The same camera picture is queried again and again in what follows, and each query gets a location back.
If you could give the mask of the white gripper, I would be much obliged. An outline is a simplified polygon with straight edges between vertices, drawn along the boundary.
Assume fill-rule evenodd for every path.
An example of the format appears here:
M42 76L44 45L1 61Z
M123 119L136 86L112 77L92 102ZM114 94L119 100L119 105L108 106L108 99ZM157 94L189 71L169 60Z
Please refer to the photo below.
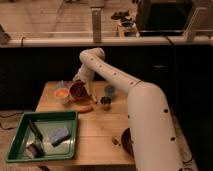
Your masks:
M94 79L95 72L85 65L82 65L78 72L75 74L73 80L81 80L82 82L85 83L86 89L91 90L92 89L92 81Z

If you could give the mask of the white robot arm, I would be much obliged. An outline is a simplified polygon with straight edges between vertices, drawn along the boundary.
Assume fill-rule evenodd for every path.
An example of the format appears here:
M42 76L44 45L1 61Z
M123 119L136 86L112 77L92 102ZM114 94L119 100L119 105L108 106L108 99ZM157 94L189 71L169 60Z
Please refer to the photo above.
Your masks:
M74 80L98 73L127 95L127 114L137 171L184 171L167 98L161 88L109 64L102 48L84 50Z

